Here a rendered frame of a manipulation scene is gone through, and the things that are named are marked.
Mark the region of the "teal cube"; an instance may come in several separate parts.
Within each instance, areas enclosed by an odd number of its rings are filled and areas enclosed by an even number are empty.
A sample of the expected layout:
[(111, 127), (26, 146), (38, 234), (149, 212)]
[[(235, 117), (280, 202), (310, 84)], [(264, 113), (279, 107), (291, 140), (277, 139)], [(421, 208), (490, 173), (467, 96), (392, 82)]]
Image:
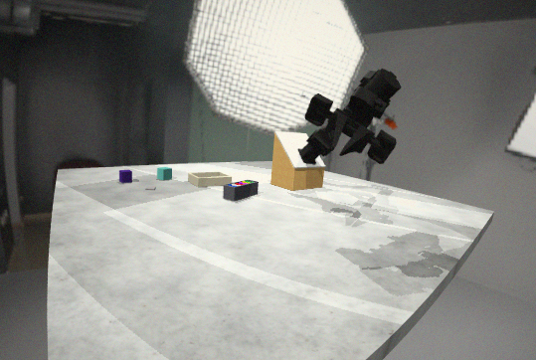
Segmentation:
[(172, 179), (172, 168), (168, 168), (168, 167), (157, 168), (157, 179), (160, 179), (160, 180)]

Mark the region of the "purple cube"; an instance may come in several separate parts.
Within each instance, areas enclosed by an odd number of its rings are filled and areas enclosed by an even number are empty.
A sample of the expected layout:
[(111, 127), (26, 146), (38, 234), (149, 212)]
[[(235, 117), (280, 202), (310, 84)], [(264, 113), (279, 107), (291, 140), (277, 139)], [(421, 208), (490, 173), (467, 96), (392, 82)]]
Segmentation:
[(132, 171), (131, 170), (119, 170), (119, 182), (132, 183)]

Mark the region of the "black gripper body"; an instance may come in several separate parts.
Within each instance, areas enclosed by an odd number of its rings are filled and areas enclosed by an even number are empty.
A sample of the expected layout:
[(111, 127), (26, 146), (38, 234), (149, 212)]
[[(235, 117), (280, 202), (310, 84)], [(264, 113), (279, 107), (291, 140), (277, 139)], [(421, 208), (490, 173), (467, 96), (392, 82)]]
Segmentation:
[[(333, 101), (327, 97), (321, 95), (320, 93), (315, 94), (308, 105), (305, 119), (316, 126), (322, 126), (325, 119), (329, 120), (333, 113), (333, 111), (330, 110), (332, 104)], [(342, 128), (342, 132), (345, 135), (352, 137), (360, 125), (363, 125), (365, 128), (367, 128), (367, 122), (365, 121), (366, 119), (350, 110), (349, 107), (345, 112), (340, 108), (336, 108), (335, 111), (347, 116), (347, 120)], [(395, 148), (397, 143), (396, 138), (388, 134), (383, 129), (380, 130), (376, 137), (374, 136), (375, 133), (372, 133), (372, 137), (368, 141), (371, 146), (367, 154), (371, 159), (375, 160), (379, 164), (383, 164), (389, 157), (389, 154), (392, 153), (393, 149)]]

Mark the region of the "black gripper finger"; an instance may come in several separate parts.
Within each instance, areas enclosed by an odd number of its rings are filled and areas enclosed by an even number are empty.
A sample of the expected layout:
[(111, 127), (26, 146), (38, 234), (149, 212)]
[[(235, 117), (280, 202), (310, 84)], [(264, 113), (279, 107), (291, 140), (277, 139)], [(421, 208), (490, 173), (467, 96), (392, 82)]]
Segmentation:
[(329, 122), (324, 132), (329, 136), (331, 151), (333, 151), (337, 145), (337, 141), (339, 140), (346, 120), (347, 116), (338, 111), (333, 111), (330, 119), (328, 120)]
[(357, 151), (358, 153), (363, 152), (363, 149), (367, 145), (368, 141), (371, 139), (372, 134), (372, 131), (365, 128), (363, 125), (360, 125), (355, 134), (353, 134), (347, 144), (345, 144), (342, 148), (340, 156), (355, 151)]

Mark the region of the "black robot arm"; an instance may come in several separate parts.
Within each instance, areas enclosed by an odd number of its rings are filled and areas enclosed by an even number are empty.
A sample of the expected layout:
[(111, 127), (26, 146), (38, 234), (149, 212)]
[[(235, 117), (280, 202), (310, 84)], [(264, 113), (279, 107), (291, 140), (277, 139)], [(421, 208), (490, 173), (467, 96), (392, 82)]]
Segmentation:
[[(386, 107), (388, 107), (391, 96), (400, 88), (396, 76), (385, 69), (369, 71), (367, 75), (359, 81), (361, 85), (350, 96), (346, 109), (354, 111), (365, 118), (368, 125), (372, 123), (373, 116), (380, 119)], [(327, 156), (331, 152), (330, 139), (324, 132), (325, 126), (316, 129), (306, 140), (307, 144), (303, 148), (298, 148), (298, 152), (304, 163), (316, 164), (315, 158), (319, 155)]]

